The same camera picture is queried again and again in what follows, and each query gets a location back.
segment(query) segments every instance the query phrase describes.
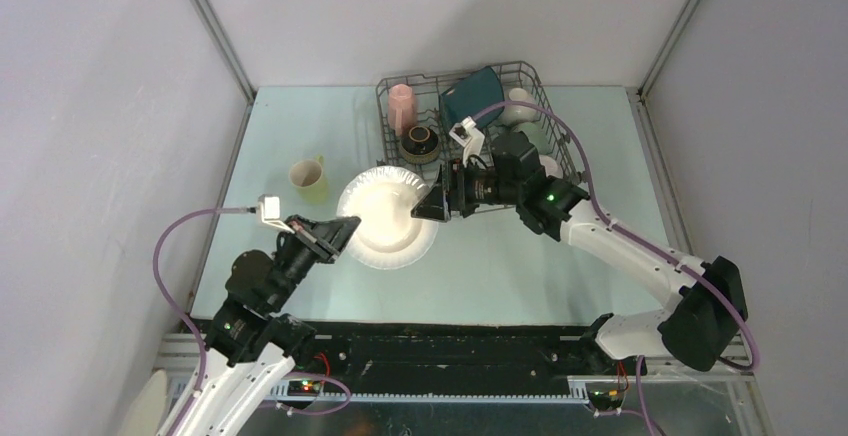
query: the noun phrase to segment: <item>white paper plate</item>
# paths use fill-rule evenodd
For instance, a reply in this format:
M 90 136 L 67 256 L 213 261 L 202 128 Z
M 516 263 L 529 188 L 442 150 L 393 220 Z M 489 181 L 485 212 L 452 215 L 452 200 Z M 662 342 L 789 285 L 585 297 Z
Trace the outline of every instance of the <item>white paper plate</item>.
M 354 178 L 342 192 L 338 216 L 359 216 L 345 253 L 377 269 L 398 269 L 421 259 L 439 223 L 416 219 L 409 212 L 430 188 L 420 176 L 396 166 L 371 168 Z

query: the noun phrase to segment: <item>yellow cup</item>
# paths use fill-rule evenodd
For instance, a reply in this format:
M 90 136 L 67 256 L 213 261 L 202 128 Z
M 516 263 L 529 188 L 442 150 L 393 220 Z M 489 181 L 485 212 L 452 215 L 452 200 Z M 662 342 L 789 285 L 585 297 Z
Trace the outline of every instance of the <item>yellow cup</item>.
M 327 175 L 324 174 L 324 156 L 304 159 L 295 163 L 289 170 L 289 181 L 304 201 L 321 204 L 327 200 Z

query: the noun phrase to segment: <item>wire dish rack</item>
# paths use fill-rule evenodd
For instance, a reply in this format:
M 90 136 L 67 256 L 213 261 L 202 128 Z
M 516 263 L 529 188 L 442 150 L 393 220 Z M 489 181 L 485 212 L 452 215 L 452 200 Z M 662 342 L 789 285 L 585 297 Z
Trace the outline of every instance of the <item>wire dish rack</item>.
M 380 111 L 380 129 L 385 160 L 378 161 L 377 164 L 388 164 L 409 169 L 424 178 L 428 184 L 432 184 L 439 174 L 439 168 L 442 163 L 461 158 L 462 148 L 448 136 L 445 124 L 442 123 L 441 115 L 439 114 L 439 95 L 453 86 L 457 81 L 486 66 L 490 66 L 497 73 L 501 85 L 504 87 L 504 95 L 510 89 L 523 88 L 533 95 L 537 104 L 551 109 L 551 103 L 548 101 L 548 96 L 545 94 L 545 89 L 542 87 L 542 81 L 539 79 L 536 69 L 524 61 L 485 64 L 474 69 L 448 73 L 408 74 L 384 78 L 377 84 L 376 95 L 377 107 Z M 439 158 L 432 163 L 424 165 L 413 164 L 403 159 L 400 154 L 400 140 L 395 135 L 394 130 L 389 127 L 388 119 L 389 89 L 396 84 L 406 84 L 415 91 L 418 101 L 418 124 L 430 127 L 439 136 L 439 142 L 441 144 Z M 547 155 L 559 163 L 565 179 L 574 184 L 579 184 L 581 180 L 580 173 L 575 169 L 574 161 L 568 152 L 568 144 L 571 143 L 571 138 L 549 116 L 539 113 L 535 122 L 542 128 L 545 136 L 548 138 L 548 145 L 553 148 Z M 492 141 L 500 134 L 509 131 L 509 128 L 495 121 L 482 131 L 486 135 L 486 141 L 483 144 L 483 150 L 480 156 L 487 164 L 491 164 Z

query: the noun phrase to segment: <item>table surface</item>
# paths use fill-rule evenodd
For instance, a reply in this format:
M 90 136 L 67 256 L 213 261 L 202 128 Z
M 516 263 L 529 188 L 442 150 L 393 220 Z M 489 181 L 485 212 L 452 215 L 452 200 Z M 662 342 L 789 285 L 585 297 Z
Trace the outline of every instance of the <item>table surface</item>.
M 667 243 L 624 88 L 545 91 L 584 144 L 601 203 L 643 235 Z M 345 185 L 382 158 L 377 114 L 372 87 L 261 88 L 225 206 L 254 205 L 259 195 L 276 194 L 283 214 L 332 219 Z M 312 206 L 298 198 L 288 170 L 319 154 L 331 196 Z M 270 253 L 275 236 L 255 217 L 222 216 L 191 315 L 211 318 L 226 297 L 233 260 L 248 249 Z M 522 325 L 588 324 L 607 312 L 657 308 L 623 273 L 531 233 L 514 211 L 504 210 L 440 225 L 430 251 L 403 269 L 368 268 L 345 254 L 334 265 L 316 265 L 283 309 L 302 319 Z

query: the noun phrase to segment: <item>white wall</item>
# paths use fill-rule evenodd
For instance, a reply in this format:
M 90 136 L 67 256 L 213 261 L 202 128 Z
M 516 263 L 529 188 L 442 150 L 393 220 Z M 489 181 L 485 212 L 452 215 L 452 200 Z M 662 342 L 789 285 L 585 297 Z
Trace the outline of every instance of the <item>white wall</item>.
M 844 434 L 848 0 L 705 0 L 649 99 L 701 255 L 743 271 L 780 435 Z
M 188 0 L 0 0 L 0 433 L 111 435 L 174 319 L 159 233 L 214 205 L 244 101 Z M 175 233 L 184 299 L 209 221 Z
M 546 84 L 637 85 L 685 0 L 211 0 L 255 84 L 373 84 L 524 59 Z

